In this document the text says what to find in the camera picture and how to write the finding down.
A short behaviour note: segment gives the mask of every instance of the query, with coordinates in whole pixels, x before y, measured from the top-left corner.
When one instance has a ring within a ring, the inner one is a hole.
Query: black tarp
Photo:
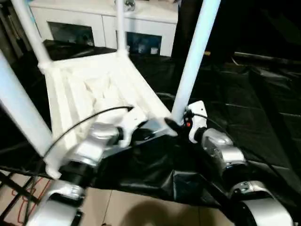
[[[46,46],[55,60],[113,51],[50,41],[46,42]],[[184,61],[168,57],[130,57],[155,92],[176,94]],[[13,69],[49,123],[45,80],[36,65],[31,53],[20,59]],[[300,81],[295,73],[271,73],[254,67],[207,63],[199,70],[190,100],[203,100],[208,116],[221,124],[239,145],[253,150],[274,165],[289,186],[261,160],[246,153],[253,166],[251,177],[264,181],[295,218],[298,217],[298,208],[294,201],[298,201],[297,194],[301,194],[298,175],[300,159],[294,158],[301,151]],[[165,96],[161,99],[171,109],[173,100]],[[274,103],[272,110],[267,103]],[[283,120],[280,127],[275,126],[279,118]],[[8,128],[3,148],[25,141],[7,116],[1,114],[1,120]],[[282,128],[288,132],[281,133]],[[192,146],[181,137],[161,137],[104,160],[92,186],[191,205],[220,208],[222,204],[222,210],[227,212],[225,189],[215,176],[210,161],[202,153],[200,146]],[[1,154],[0,167],[32,174],[37,160],[39,157],[27,145]],[[207,181],[215,186],[210,187]]]

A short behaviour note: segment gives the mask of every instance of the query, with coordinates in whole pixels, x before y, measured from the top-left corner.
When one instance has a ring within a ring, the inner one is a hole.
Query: metal rod
[[[34,54],[36,55],[39,65],[48,64],[51,62],[51,59],[48,55],[48,52],[43,45],[42,38],[38,32],[38,29],[34,22],[31,20],[29,15],[28,6],[25,4],[24,0],[12,0],[15,11],[19,17],[19,20],[24,28],[24,31],[27,35],[27,38],[32,46]]]
[[[0,51],[0,104],[34,149],[43,156],[52,134]]]
[[[26,189],[28,187],[28,185],[30,185],[30,183],[32,182],[33,177],[29,178],[27,180],[27,182],[24,184],[24,186],[22,187],[23,189]],[[1,213],[0,216],[0,222],[3,222],[5,217],[8,215],[8,213],[11,211],[11,209],[14,207],[14,205],[16,204],[16,202],[20,199],[21,194],[18,193],[13,200],[9,203],[9,205],[5,208],[5,210]]]
[[[12,179],[8,178],[2,172],[0,172],[0,181],[2,181],[2,183],[6,184],[7,186],[9,186],[10,188],[14,189],[16,192],[20,193],[23,196],[26,196],[26,197],[30,197],[31,196],[32,201],[34,201],[34,202],[38,202],[39,201],[36,197],[34,197],[28,191],[26,191],[26,189],[22,188],[19,184],[17,184]]]
[[[172,118],[178,124],[182,122],[220,2],[221,0],[203,0],[172,110]]]
[[[124,0],[116,0],[116,8],[117,8],[118,52],[127,53],[126,34],[124,30]]]
[[[11,178],[13,175],[14,175],[14,173],[13,173],[13,172],[10,172],[10,173],[7,175],[7,177],[8,177],[8,178]],[[0,189],[1,189],[4,185],[5,185],[4,183],[1,183],[1,184],[0,184]]]

